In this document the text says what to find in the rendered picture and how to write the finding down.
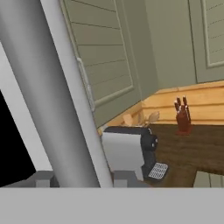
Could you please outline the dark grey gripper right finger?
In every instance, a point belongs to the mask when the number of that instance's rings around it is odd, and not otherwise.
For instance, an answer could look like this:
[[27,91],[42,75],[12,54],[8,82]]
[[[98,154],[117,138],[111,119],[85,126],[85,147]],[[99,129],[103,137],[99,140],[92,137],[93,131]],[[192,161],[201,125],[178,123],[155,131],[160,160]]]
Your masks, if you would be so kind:
[[134,171],[114,171],[113,184],[115,188],[149,188],[151,185],[138,177]]

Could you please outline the red-brown knife block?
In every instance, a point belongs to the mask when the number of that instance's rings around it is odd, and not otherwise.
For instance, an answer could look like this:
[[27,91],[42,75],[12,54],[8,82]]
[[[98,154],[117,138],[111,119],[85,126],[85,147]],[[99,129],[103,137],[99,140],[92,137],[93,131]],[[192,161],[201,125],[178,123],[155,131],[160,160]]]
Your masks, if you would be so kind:
[[178,124],[176,134],[180,136],[187,136],[191,133],[192,124],[186,97],[183,96],[183,100],[180,100],[178,97],[174,102],[174,106],[176,109],[176,120]]

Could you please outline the wooden utensils in pot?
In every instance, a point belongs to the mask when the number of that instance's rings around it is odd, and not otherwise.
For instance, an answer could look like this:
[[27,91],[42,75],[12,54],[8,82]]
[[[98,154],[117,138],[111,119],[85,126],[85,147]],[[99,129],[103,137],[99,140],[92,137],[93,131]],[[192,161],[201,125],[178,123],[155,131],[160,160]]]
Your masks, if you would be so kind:
[[134,124],[134,120],[130,114],[123,117],[124,125],[127,127],[145,127],[149,128],[152,123],[155,123],[159,119],[159,112],[153,112],[143,122],[140,121],[141,115],[138,115],[138,124]]

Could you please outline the green louvred cupboard door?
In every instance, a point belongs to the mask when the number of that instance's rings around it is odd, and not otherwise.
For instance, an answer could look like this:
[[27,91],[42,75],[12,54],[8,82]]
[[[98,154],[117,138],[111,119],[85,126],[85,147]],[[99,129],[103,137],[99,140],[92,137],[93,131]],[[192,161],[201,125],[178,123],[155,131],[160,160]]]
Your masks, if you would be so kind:
[[116,0],[59,0],[91,85],[100,127],[140,101],[130,42]]
[[197,82],[224,80],[224,0],[188,0]]

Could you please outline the white and black coffee machine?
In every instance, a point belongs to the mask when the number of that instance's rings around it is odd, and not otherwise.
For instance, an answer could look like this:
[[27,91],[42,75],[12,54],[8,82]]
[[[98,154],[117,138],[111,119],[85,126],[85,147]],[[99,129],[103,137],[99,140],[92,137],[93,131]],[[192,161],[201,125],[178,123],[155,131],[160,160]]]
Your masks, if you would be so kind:
[[158,137],[145,127],[107,127],[102,147],[112,172],[133,172],[138,180],[162,180],[169,166],[156,159]]

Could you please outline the pale green base cupboard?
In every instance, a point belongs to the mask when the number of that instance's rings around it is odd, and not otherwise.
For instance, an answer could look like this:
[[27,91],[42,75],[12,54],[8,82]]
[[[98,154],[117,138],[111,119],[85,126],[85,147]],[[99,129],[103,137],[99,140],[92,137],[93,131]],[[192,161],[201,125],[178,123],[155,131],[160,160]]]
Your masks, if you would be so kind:
[[197,171],[193,186],[198,188],[223,188],[224,175]]

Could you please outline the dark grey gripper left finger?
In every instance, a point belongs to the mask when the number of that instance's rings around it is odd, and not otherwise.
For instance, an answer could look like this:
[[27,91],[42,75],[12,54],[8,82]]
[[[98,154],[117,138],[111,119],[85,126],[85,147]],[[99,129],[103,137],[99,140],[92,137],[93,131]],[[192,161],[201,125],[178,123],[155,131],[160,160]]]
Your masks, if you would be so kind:
[[5,181],[0,180],[0,188],[51,188],[59,186],[59,181],[53,171],[36,171],[27,177],[16,176]]

